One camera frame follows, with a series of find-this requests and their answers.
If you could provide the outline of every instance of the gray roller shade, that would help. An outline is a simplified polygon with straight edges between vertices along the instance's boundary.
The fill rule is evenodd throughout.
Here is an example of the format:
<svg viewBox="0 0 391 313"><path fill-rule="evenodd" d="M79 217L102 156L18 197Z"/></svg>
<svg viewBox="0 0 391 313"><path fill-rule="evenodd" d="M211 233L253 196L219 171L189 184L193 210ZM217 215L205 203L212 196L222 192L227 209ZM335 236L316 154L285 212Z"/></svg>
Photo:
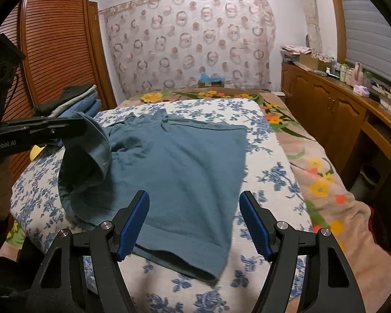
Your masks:
<svg viewBox="0 0 391 313"><path fill-rule="evenodd" d="M391 81L391 27L370 0L342 0L346 60Z"/></svg>

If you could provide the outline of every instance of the cardboard box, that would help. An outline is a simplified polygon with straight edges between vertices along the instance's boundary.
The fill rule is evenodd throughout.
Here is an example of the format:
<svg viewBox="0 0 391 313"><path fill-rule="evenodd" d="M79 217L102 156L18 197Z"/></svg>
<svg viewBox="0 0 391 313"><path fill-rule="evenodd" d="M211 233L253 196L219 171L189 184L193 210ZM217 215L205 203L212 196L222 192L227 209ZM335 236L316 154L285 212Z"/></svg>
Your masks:
<svg viewBox="0 0 391 313"><path fill-rule="evenodd" d="M311 68L313 70L321 70L322 72L326 71L327 67L331 67L331 62L324 62L319 59L315 59L310 54L300 54L300 61L301 64L304 64L308 68Z"/></svg>

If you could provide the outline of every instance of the bed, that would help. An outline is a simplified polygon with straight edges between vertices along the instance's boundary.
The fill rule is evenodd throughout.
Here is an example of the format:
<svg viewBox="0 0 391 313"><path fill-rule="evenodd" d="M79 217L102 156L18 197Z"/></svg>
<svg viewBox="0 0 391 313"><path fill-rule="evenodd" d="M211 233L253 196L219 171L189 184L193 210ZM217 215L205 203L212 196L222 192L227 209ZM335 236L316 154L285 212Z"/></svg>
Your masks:
<svg viewBox="0 0 391 313"><path fill-rule="evenodd" d="M95 118L103 126L131 112L168 113L201 121L248 126L245 178L259 204L296 229L331 229L353 269L367 312L377 312L391 294L391 257L368 230L370 209L347 192L322 147L301 128L284 103L271 93L237 89L190 89L148 93ZM57 175L64 149L44 150L13 186L11 213L43 252L62 228L80 232L59 201ZM88 286L94 289L89 259L84 259ZM236 211L228 262L215 287L131 255L120 263L138 311L249 312L260 293L269 263L251 241ZM299 257L287 312L295 312L304 277Z"/></svg>

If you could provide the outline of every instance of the trash can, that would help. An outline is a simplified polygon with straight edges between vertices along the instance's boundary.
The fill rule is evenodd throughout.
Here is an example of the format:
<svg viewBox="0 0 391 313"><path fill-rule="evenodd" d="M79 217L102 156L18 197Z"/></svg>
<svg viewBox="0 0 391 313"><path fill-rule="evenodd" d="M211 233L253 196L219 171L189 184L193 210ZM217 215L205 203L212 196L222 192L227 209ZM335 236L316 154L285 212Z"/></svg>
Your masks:
<svg viewBox="0 0 391 313"><path fill-rule="evenodd" d="M380 178L380 174L373 166L364 164L350 192L355 196L356 200L367 202Z"/></svg>

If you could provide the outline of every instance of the patterned curtain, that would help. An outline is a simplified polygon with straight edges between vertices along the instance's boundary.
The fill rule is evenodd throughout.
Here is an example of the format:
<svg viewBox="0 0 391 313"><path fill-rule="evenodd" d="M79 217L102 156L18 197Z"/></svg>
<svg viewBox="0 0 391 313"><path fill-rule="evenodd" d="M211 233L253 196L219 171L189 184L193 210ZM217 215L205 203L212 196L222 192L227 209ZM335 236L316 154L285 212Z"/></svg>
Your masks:
<svg viewBox="0 0 391 313"><path fill-rule="evenodd" d="M272 90L276 25L267 0L133 0L103 13L126 98L188 88L203 72Z"/></svg>

